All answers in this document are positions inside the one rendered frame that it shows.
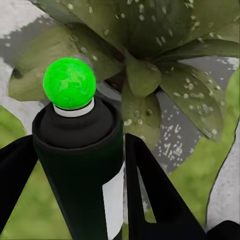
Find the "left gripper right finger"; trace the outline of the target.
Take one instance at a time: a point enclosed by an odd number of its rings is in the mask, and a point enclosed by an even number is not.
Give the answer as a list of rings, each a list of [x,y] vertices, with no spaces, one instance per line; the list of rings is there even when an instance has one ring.
[[[127,133],[124,141],[129,240],[210,240],[144,140]],[[145,220],[137,168],[156,223]]]

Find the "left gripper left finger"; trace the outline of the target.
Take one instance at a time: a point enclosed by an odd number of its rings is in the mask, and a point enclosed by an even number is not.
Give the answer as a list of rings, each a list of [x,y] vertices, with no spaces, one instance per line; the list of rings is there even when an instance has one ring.
[[[0,233],[38,159],[31,134],[0,149]]]

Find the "insectifuge atomizer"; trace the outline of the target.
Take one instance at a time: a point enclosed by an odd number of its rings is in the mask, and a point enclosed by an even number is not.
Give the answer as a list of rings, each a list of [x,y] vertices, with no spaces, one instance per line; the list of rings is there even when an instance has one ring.
[[[93,64],[77,55],[48,67],[32,141],[72,239],[122,240],[126,124],[95,94]]]

